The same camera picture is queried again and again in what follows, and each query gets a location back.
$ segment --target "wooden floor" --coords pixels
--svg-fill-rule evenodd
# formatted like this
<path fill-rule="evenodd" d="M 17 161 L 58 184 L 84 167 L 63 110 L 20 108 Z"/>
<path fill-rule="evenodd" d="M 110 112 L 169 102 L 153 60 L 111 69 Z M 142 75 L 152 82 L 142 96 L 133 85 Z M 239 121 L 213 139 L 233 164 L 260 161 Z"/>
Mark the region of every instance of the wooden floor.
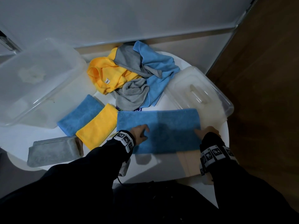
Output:
<path fill-rule="evenodd" d="M 299 211 L 299 0 L 258 0 L 208 77 L 233 102 L 230 147 Z"/>

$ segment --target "yellow cloth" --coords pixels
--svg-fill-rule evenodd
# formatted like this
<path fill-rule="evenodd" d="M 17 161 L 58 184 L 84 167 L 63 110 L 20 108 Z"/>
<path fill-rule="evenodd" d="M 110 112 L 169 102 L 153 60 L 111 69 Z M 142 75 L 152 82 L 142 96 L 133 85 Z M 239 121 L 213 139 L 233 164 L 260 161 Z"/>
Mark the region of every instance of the yellow cloth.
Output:
<path fill-rule="evenodd" d="M 108 57 L 98 57 L 93 59 L 87 69 L 87 74 L 97 90 L 102 94 L 111 93 L 139 76 L 132 71 L 116 65 L 115 59 L 117 48 L 112 49 Z"/>
<path fill-rule="evenodd" d="M 99 147 L 116 128 L 117 112 L 116 108 L 107 104 L 93 120 L 77 131 L 77 137 L 90 150 Z"/>

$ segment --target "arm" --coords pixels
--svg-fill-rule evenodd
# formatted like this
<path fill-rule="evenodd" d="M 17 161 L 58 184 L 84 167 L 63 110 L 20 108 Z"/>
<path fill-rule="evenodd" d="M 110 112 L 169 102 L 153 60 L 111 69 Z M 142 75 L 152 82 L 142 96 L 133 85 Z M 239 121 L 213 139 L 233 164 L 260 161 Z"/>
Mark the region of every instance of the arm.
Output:
<path fill-rule="evenodd" d="M 217 145 L 223 154 L 224 142 L 216 129 L 196 131 L 203 137 L 200 151 Z M 277 214 L 297 214 L 287 203 L 281 193 L 267 182 L 248 174 L 226 154 L 224 159 L 217 160 L 207 167 L 213 177 L 216 200 L 220 210 L 239 215 L 261 216 Z"/>
<path fill-rule="evenodd" d="M 143 125 L 124 132 L 133 139 L 134 145 L 138 145 L 146 140 L 144 129 L 149 130 L 147 125 Z M 133 147 L 128 153 L 121 141 L 111 139 L 86 157 L 53 166 L 40 180 L 3 197 L 0 210 L 24 210 L 29 204 L 43 210 L 53 206 L 56 209 L 78 209 L 84 205 L 89 211 L 95 209 L 99 212 L 100 209 L 101 214 L 109 214 L 113 181 L 132 152 Z"/>

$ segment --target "microfiber cloth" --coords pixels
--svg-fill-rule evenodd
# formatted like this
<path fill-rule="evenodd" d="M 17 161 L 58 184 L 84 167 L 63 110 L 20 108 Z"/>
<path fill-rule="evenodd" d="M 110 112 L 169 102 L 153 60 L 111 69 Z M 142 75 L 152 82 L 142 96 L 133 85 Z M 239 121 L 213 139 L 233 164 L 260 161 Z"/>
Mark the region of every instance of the microfiber cloth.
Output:
<path fill-rule="evenodd" d="M 156 75 L 162 78 L 162 71 L 153 69 L 141 64 L 142 57 L 140 53 L 133 50 L 134 42 L 127 42 L 117 48 L 115 59 L 112 59 L 120 67 L 135 72 L 144 78 Z"/>
<path fill-rule="evenodd" d="M 133 79 L 124 84 L 122 88 L 113 91 L 113 96 L 116 99 L 116 105 L 125 111 L 134 111 L 139 108 L 150 90 L 145 84 L 145 79 Z"/>
<path fill-rule="evenodd" d="M 164 88 L 167 86 L 170 79 L 174 77 L 174 74 L 180 71 L 180 68 L 175 65 L 174 59 L 171 56 L 159 54 L 141 41 L 135 42 L 133 50 L 140 53 L 143 65 L 156 70 L 162 70 L 161 79 L 155 75 L 147 79 L 146 83 L 150 87 L 150 91 L 141 108 L 149 107 L 151 105 L 155 106 L 159 101 Z"/>
<path fill-rule="evenodd" d="M 61 119 L 57 125 L 67 136 L 74 136 L 78 130 L 96 117 L 103 108 L 104 106 L 97 99 L 88 94 L 81 104 Z"/>
<path fill-rule="evenodd" d="M 130 130 L 132 127 L 147 124 L 150 132 L 145 142 L 133 150 L 134 154 L 161 154 L 178 151 L 198 150 L 201 140 L 193 129 L 200 129 L 196 109 L 173 111 L 121 111 L 118 113 L 117 130 Z"/>
<path fill-rule="evenodd" d="M 113 62 L 116 50 L 117 48 L 112 49 L 107 57 L 93 59 L 87 69 L 90 80 L 102 94 L 111 93 L 115 89 L 121 88 L 126 82 L 141 78 L 138 74 Z"/>
<path fill-rule="evenodd" d="M 83 157 L 83 143 L 76 136 L 34 142 L 29 148 L 27 165 L 42 167 Z"/>
<path fill-rule="evenodd" d="M 117 124 L 117 109 L 107 104 L 103 110 L 76 135 L 90 149 L 98 147 L 111 134 Z"/>

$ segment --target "plastic container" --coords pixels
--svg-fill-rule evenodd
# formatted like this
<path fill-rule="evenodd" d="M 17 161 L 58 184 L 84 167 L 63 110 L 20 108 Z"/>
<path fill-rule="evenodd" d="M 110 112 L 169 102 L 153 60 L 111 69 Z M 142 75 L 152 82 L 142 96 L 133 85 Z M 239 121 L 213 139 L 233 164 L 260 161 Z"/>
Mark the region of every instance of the plastic container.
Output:
<path fill-rule="evenodd" d="M 45 39 L 0 65 L 0 125 L 54 128 L 95 87 L 72 47 Z"/>
<path fill-rule="evenodd" d="M 219 129 L 234 112 L 230 100 L 196 67 L 177 73 L 164 92 L 178 109 L 196 108 L 202 129 Z"/>

